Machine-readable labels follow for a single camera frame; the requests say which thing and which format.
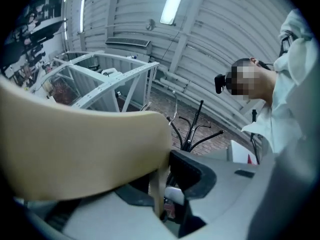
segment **black foam padding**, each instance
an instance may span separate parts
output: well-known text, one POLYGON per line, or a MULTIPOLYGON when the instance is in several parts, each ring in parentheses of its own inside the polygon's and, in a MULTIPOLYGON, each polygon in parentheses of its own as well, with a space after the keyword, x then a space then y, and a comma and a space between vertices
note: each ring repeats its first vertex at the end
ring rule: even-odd
POLYGON ((204 198, 217 182, 217 175, 177 150, 170 153, 170 171, 187 201, 204 198))
POLYGON ((114 192, 128 205, 155 207, 154 199, 148 193, 144 193, 129 184, 117 188, 114 192))

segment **person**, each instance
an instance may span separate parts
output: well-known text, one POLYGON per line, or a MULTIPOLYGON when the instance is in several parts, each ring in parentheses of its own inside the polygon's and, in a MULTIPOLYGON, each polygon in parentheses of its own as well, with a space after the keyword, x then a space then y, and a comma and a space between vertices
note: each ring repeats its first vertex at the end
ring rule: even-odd
POLYGON ((289 103, 287 100, 292 100, 292 94, 308 75, 320 67, 318 42, 298 9, 288 14, 279 39, 282 46, 283 40, 291 39, 291 43, 285 49, 281 47, 281 56, 273 64, 274 70, 254 57, 243 58, 232 64, 225 79, 221 75, 215 79, 218 94, 223 90, 220 90, 221 81, 225 81, 224 85, 232 95, 265 101, 256 122, 241 131, 263 136, 274 154, 280 154, 289 144, 306 137, 302 130, 305 129, 304 122, 298 121, 292 112, 299 101, 289 103))

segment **white wall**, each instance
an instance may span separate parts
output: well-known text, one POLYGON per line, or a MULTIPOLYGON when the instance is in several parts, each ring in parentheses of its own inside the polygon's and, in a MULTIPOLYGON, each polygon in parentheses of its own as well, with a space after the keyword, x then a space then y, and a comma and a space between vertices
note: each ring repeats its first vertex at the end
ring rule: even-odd
MULTIPOLYGON (((61 21, 61 17, 46 19, 42 21, 39 26, 35 27, 32 32, 38 31, 59 21, 61 21)), ((50 61, 50 54, 61 54, 64 52, 64 46, 62 43, 62 31, 63 25, 61 26, 60 30, 54 34, 54 38, 43 43, 43 49, 41 50, 41 53, 45 52, 45 56, 42 58, 45 62, 50 61)))

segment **chair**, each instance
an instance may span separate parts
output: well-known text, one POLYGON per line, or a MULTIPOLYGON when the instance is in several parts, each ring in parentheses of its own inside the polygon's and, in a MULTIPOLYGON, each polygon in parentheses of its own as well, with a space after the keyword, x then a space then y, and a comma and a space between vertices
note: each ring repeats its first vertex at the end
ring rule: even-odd
POLYGON ((152 111, 111 113, 46 102, 0 78, 0 166, 15 195, 70 200, 154 172, 155 213, 163 211, 171 131, 152 111))

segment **red object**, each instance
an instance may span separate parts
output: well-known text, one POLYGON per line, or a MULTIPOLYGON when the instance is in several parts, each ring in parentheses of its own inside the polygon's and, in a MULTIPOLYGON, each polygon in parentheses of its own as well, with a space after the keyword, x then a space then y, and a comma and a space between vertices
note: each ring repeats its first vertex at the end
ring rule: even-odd
POLYGON ((249 165, 253 165, 249 154, 248 154, 248 164, 249 164, 249 165))

